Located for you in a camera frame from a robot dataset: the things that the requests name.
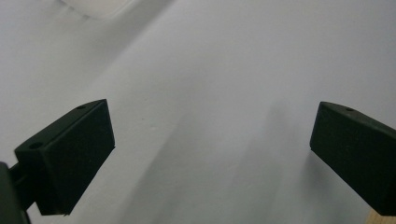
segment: white surface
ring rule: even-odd
[[[0,159],[107,98],[116,150],[43,223],[363,223],[309,148],[319,101],[396,128],[394,1],[144,0],[111,21],[0,2]]]

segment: screw hole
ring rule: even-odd
[[[31,148],[31,149],[36,149],[36,148],[39,148],[39,147],[41,147],[41,146],[43,146],[43,143],[41,143],[41,142],[36,142],[36,143],[33,143],[32,145],[30,145],[29,148]]]

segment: white table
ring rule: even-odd
[[[69,217],[35,224],[363,223],[310,151],[320,101],[396,128],[396,2],[143,0],[111,21],[0,2],[0,160],[107,98],[116,149]]]

